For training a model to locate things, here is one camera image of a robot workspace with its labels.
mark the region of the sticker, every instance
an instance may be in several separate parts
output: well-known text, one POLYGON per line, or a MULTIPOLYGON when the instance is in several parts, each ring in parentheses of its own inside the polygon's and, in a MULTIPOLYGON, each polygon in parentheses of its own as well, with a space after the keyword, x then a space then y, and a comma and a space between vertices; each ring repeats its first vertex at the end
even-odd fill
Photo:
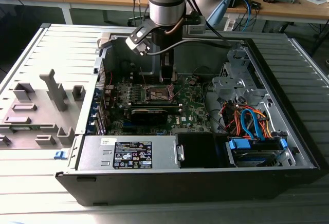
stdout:
POLYGON ((116 142, 113 168, 151 169, 152 142, 116 142))
POLYGON ((101 145, 111 145, 114 144, 116 141, 117 141, 116 138, 102 138, 101 145))

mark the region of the workbench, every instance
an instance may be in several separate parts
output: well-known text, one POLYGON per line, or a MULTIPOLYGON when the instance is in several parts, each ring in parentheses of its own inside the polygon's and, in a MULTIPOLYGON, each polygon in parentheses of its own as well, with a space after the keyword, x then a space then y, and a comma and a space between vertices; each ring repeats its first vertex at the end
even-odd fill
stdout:
MULTIPOLYGON (((111 31, 114 30, 132 33, 133 28, 111 27, 111 31)), ((55 79, 67 90, 73 85, 88 88, 87 76, 92 73, 98 57, 97 37, 108 31, 110 28, 106 26, 44 25, 40 28, 0 84, 0 119, 15 98, 12 93, 15 82, 28 80, 33 85, 41 84, 38 76, 45 68, 55 69, 58 76, 55 79)), ((223 32, 223 36, 253 39, 329 161, 329 80, 324 73, 295 40, 284 34, 223 32)), ((316 223, 329 219, 328 176, 268 201, 83 207, 53 175, 68 164, 67 160, 53 159, 56 151, 0 150, 0 214, 5 214, 0 220, 24 224, 94 224, 316 223)))
MULTIPOLYGON (((70 9, 96 9, 105 11, 132 11, 132 0, 21 0, 27 6, 59 7, 63 11, 66 24, 73 24, 70 9)), ((329 18, 329 5, 327 3, 315 5, 306 0, 297 0, 294 4, 269 4, 263 0, 254 0, 262 4, 257 16, 258 20, 301 22, 324 24, 329 18)), ((0 4, 21 5, 17 0, 0 0, 0 4)), ((141 0, 144 11, 148 0, 141 0)), ((229 8, 226 17, 232 20, 241 18, 246 8, 241 4, 236 8, 229 8)))

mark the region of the wooden table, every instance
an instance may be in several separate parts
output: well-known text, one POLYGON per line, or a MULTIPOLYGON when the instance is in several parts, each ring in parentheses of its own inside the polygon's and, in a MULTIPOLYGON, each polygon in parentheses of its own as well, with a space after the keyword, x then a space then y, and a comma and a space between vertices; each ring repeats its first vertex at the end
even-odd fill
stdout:
MULTIPOLYGON (((59 7, 63 11, 65 22, 72 24, 71 8, 132 11, 132 0, 20 0, 24 5, 59 7)), ((276 3, 269 4, 263 0, 254 0, 262 4, 258 20, 274 20, 286 22, 319 23, 324 24, 329 18, 329 5, 315 5, 306 0, 297 0, 294 4, 276 3)), ((17 0, 0 0, 0 4, 21 4, 17 0)), ((148 0, 141 0, 143 9, 148 0)), ((246 13, 243 5, 229 8, 226 12, 231 20, 238 19, 246 13)))
MULTIPOLYGON (((329 4, 315 5, 306 0, 296 0, 295 3, 266 3, 263 0, 253 0, 261 3, 258 18, 261 20, 276 20, 287 22, 325 23, 329 18, 329 4)), ((244 14, 243 5, 229 8, 228 13, 244 14)))

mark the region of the motherboard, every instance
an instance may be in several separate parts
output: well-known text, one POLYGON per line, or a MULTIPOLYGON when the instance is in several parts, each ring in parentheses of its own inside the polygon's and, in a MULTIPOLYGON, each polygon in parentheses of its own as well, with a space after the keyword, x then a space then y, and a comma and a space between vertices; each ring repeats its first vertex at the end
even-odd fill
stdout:
POLYGON ((210 132, 204 84, 180 76, 175 84, 134 84, 123 78, 111 86, 108 135, 174 135, 210 132))

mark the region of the blue cable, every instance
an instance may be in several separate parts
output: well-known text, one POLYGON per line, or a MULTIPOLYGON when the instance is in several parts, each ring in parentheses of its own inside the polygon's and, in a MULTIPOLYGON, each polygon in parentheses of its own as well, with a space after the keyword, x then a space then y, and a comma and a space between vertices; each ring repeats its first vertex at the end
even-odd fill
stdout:
POLYGON ((242 32, 247 28, 247 25, 248 25, 249 19, 250 19, 250 14, 251 14, 251 9, 250 9, 250 6, 249 6, 248 2, 246 0, 243 0, 243 1, 246 3, 247 8, 248 8, 248 18, 247 18, 247 22, 245 24, 245 27, 243 27, 243 29, 242 29, 242 32))
POLYGON ((245 109, 241 113, 240 120, 241 120, 242 129, 251 137, 251 139, 253 139, 253 134, 246 128, 246 125, 245 125, 244 115, 245 115, 246 112, 250 112, 251 113, 251 116, 253 118, 253 123, 254 123, 254 126, 255 126, 255 130, 256 130, 257 137, 260 140, 265 140, 265 138, 263 136, 263 133, 259 129, 259 126, 258 126, 257 115, 251 109, 245 109))

